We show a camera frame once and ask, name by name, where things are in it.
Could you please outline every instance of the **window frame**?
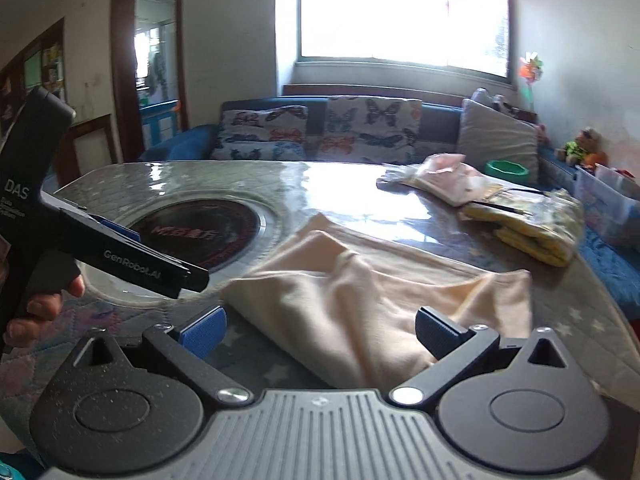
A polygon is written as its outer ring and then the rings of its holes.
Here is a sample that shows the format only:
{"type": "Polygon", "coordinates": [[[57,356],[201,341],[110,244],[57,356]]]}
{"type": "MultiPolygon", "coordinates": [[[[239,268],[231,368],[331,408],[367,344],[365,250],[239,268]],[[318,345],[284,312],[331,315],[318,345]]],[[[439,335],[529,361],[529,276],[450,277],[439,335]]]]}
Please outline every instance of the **window frame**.
{"type": "Polygon", "coordinates": [[[509,23],[509,51],[507,54],[507,75],[500,76],[491,74],[488,72],[481,72],[479,70],[472,70],[469,68],[460,68],[452,65],[429,65],[418,62],[407,62],[407,61],[397,61],[393,59],[380,59],[377,57],[327,57],[327,56],[302,56],[302,0],[298,0],[297,4],[297,36],[298,36],[298,45],[297,45],[297,63],[306,63],[306,62],[334,62],[334,63],[371,63],[375,64],[384,64],[384,65],[399,65],[399,66],[407,66],[413,68],[423,68],[426,70],[439,70],[441,72],[447,72],[450,74],[459,74],[470,76],[478,79],[485,79],[491,82],[498,82],[507,85],[514,84],[513,78],[513,39],[514,39],[514,27],[513,27],[513,0],[507,0],[507,19],[509,23]]]}

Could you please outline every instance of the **fingernail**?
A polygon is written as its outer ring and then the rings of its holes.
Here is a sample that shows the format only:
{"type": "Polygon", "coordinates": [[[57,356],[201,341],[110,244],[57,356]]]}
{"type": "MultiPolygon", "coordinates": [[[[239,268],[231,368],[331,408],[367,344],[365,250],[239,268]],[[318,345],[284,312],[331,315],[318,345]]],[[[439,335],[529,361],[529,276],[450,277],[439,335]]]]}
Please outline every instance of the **fingernail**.
{"type": "Polygon", "coordinates": [[[24,327],[20,324],[13,324],[9,327],[11,339],[19,339],[24,334],[24,327]]]}
{"type": "Polygon", "coordinates": [[[38,313],[40,312],[40,308],[41,308],[41,304],[39,304],[37,301],[30,301],[29,303],[27,303],[27,312],[29,314],[33,314],[34,316],[37,316],[38,313]]]}

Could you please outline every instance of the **round black induction cooktop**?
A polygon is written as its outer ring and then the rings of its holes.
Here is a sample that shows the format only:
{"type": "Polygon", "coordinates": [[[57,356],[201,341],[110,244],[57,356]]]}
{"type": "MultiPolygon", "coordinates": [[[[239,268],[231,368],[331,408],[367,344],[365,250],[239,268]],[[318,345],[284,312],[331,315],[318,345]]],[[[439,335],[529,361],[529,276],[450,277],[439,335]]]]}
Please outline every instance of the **round black induction cooktop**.
{"type": "Polygon", "coordinates": [[[214,270],[247,248],[260,229],[260,219],[243,203],[202,199],[158,209],[130,229],[156,251],[214,270]]]}

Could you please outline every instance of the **doorway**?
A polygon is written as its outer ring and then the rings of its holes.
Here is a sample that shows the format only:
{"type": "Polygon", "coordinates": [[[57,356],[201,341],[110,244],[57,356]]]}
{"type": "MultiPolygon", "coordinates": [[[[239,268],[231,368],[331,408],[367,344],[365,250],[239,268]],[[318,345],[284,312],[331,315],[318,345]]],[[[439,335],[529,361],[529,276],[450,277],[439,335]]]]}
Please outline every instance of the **doorway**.
{"type": "Polygon", "coordinates": [[[111,0],[111,70],[125,162],[187,130],[182,0],[111,0]]]}

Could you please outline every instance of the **grey pillow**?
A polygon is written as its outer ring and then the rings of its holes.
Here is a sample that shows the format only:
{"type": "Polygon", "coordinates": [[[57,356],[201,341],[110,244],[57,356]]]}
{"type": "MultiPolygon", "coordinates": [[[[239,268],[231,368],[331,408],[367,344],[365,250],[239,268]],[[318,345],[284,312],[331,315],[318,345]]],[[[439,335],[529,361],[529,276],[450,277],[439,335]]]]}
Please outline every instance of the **grey pillow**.
{"type": "Polygon", "coordinates": [[[538,181],[536,129],[470,99],[463,103],[457,149],[477,170],[490,160],[508,160],[529,170],[528,184],[538,181]]]}

